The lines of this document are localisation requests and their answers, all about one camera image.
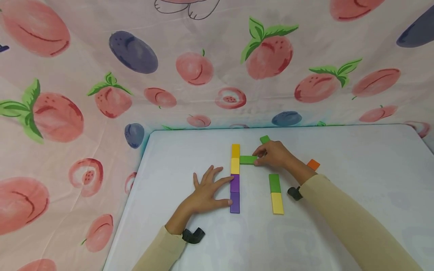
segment yellow block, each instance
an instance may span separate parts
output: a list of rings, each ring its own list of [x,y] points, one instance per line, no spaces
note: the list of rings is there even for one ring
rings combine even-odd
[[[231,160],[230,160],[230,173],[231,174],[240,174],[240,159],[239,158],[231,158]]]
[[[271,202],[273,204],[273,214],[283,215],[283,201],[281,193],[271,193]]]
[[[240,158],[240,145],[232,144],[232,158]]]

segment green block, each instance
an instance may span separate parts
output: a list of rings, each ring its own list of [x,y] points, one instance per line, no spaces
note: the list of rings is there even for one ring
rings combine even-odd
[[[240,156],[240,165],[253,165],[255,160],[258,159],[256,156]]]
[[[270,180],[270,193],[281,193],[279,175],[270,174],[268,175],[268,179]]]
[[[268,141],[270,141],[270,138],[268,136],[263,136],[261,137],[259,140],[261,140],[262,144],[267,143]]]

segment purple block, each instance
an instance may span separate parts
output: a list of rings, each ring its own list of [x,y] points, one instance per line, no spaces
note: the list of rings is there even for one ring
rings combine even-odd
[[[231,192],[230,193],[230,199],[233,201],[232,205],[230,206],[230,212],[233,214],[239,214],[240,213],[240,193]]]
[[[233,176],[233,180],[230,182],[230,191],[231,192],[240,192],[240,176],[239,174],[231,174]]]

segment rectangular block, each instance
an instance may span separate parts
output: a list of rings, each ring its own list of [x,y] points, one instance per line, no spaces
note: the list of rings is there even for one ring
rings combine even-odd
[[[307,163],[307,166],[310,167],[313,170],[317,170],[319,168],[319,165],[320,164],[318,162],[316,162],[315,160],[313,160],[313,159],[311,159],[309,161],[309,163]]]
[[[271,193],[271,203],[273,205],[273,214],[284,215],[283,201],[281,193]]]
[[[232,205],[230,206],[230,212],[233,214],[240,213],[240,193],[231,192],[230,199],[232,200]]]
[[[253,165],[255,160],[258,159],[257,156],[240,156],[240,165]]]
[[[240,174],[240,159],[239,158],[231,158],[231,160],[230,160],[230,173],[231,174]]]
[[[239,174],[231,174],[233,176],[233,180],[230,182],[230,191],[231,192],[240,192],[240,175]]]
[[[270,192],[271,193],[281,193],[280,191],[280,180],[278,174],[268,175],[268,180],[270,181]]]
[[[239,158],[239,157],[240,157],[240,145],[232,144],[232,158]]]
[[[259,140],[261,141],[262,144],[265,144],[268,141],[270,141],[270,138],[268,136],[263,136]]]

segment blue plum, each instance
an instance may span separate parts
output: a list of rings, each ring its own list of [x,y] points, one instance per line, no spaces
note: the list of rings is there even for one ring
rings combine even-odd
[[[131,123],[125,126],[125,139],[131,148],[137,149],[143,142],[145,129],[138,123]]]
[[[117,31],[110,36],[108,44],[122,64],[139,73],[153,73],[158,68],[158,59],[152,48],[141,39],[126,31]]]
[[[284,111],[274,116],[271,123],[277,126],[291,126],[299,123],[301,119],[301,115],[295,111]]]

